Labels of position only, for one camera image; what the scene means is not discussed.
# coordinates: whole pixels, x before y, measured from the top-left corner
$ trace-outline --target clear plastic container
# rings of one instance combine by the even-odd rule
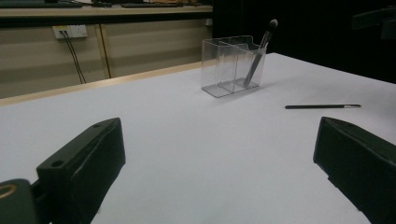
[[[221,97],[258,87],[265,51],[249,35],[204,40],[202,90]]]

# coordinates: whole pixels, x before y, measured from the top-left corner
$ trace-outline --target white table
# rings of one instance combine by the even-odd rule
[[[359,109],[286,110],[297,104]],[[127,163],[93,223],[369,223],[313,163],[320,118],[396,144],[396,85],[278,54],[255,90],[215,99],[200,69],[0,107],[0,182],[120,117]]]

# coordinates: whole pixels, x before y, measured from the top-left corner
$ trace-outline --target black stylus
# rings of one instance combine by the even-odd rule
[[[286,109],[360,108],[361,105],[286,105]]]

